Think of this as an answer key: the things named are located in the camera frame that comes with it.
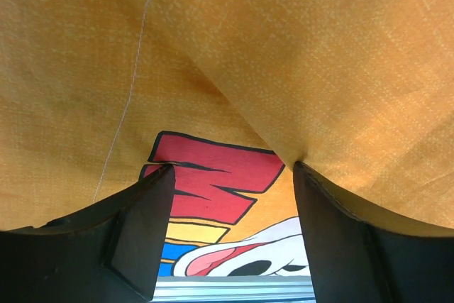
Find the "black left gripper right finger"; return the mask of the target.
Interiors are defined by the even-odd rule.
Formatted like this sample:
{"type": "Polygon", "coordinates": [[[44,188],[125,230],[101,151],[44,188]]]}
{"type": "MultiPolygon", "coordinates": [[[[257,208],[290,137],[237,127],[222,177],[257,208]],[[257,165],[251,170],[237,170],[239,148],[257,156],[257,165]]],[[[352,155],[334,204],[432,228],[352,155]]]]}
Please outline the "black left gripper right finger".
{"type": "Polygon", "coordinates": [[[385,209],[297,162],[294,194],[317,302],[452,302],[453,230],[385,209]]]}

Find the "yellow Mickey Mouse placemat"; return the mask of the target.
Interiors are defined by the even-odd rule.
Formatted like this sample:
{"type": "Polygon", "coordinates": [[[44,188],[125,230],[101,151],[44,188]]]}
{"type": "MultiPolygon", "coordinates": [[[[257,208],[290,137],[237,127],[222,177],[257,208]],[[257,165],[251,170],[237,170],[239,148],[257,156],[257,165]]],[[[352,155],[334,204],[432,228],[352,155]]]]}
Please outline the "yellow Mickey Mouse placemat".
{"type": "Polygon", "coordinates": [[[161,275],[305,275],[297,162],[453,232],[453,0],[1,0],[3,230],[170,163],[161,275]]]}

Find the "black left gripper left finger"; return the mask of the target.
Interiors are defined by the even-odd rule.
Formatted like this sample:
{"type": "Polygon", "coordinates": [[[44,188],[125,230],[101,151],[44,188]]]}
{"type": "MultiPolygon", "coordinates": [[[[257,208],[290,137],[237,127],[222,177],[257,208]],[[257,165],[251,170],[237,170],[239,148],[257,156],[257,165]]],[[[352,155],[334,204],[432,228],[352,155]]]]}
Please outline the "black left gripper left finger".
{"type": "Polygon", "coordinates": [[[150,302],[175,191],[170,165],[39,228],[1,232],[2,302],[150,302]]]}

